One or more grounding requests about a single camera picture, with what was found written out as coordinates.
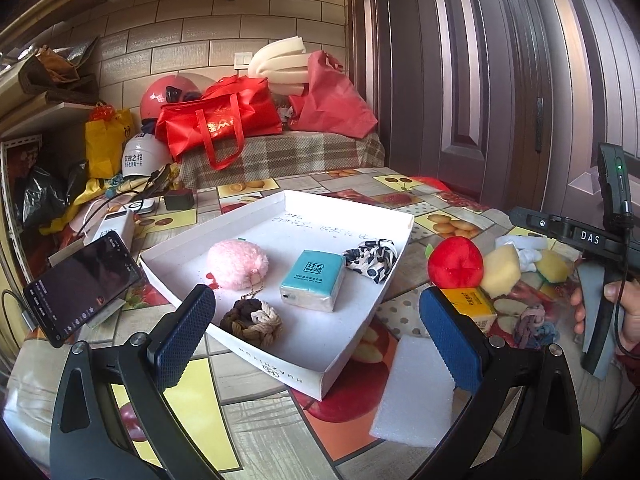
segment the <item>white foam sheet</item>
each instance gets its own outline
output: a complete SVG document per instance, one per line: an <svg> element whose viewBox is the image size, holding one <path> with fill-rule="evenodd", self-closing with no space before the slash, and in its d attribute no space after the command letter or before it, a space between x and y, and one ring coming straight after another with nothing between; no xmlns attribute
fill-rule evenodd
<svg viewBox="0 0 640 480"><path fill-rule="evenodd" d="M402 336L370 435L436 447L451 427L455 386L431 339Z"/></svg>
<svg viewBox="0 0 640 480"><path fill-rule="evenodd" d="M258 244L269 257L269 270L256 297L277 306L284 326L269 354L324 372L354 339L388 283L377 285L347 272L331 313L283 304L280 283L305 249L342 254L364 240L391 238L401 253L412 223L405 213L286 190L158 244L145 251L142 260L168 289L167 299L179 304L196 284L210 282L206 257L214 243L244 238ZM216 290L214 325L245 292Z"/></svg>

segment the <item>teal tissue package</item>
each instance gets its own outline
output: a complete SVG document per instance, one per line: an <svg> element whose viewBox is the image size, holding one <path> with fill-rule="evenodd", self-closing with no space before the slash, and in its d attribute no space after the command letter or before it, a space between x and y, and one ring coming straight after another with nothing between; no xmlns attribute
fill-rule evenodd
<svg viewBox="0 0 640 480"><path fill-rule="evenodd" d="M344 278L341 254L302 251L280 285L283 303L332 312Z"/></svg>

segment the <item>plaid fabric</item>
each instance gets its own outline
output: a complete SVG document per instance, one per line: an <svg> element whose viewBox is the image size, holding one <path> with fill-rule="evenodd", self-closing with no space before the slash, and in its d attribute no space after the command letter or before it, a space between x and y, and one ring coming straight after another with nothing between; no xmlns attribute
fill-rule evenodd
<svg viewBox="0 0 640 480"><path fill-rule="evenodd" d="M216 158L222 160L235 149L235 139L217 142ZM188 188L202 189L315 171L380 168L384 163L385 149L377 134L357 140L337 134L285 132L249 137L242 155L222 171L211 169L204 148L191 150L182 158L180 179Z"/></svg>

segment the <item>red non-woven bag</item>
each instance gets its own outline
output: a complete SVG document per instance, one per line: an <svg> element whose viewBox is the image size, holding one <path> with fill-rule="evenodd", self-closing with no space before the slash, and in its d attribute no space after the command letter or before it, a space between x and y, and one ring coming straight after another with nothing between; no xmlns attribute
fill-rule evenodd
<svg viewBox="0 0 640 480"><path fill-rule="evenodd" d="M289 96L294 116L292 130L328 132L362 139L378 124L369 105L340 71L340 62L324 50L309 57L309 90Z"/></svg>
<svg viewBox="0 0 640 480"><path fill-rule="evenodd" d="M156 123L156 138L167 143L174 159L203 144L214 170L226 168L240 156L245 137L281 131L267 80L237 75L222 78L201 99L164 105ZM217 161L213 141L228 137L236 138L237 149Z"/></svg>

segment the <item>beige hair tie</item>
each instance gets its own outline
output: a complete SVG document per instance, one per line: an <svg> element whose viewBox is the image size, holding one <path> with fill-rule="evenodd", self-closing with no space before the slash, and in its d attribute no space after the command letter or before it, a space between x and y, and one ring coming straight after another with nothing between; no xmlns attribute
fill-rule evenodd
<svg viewBox="0 0 640 480"><path fill-rule="evenodd" d="M238 339L268 348L282 330L282 320L266 301L238 300L220 321L220 328Z"/></svg>

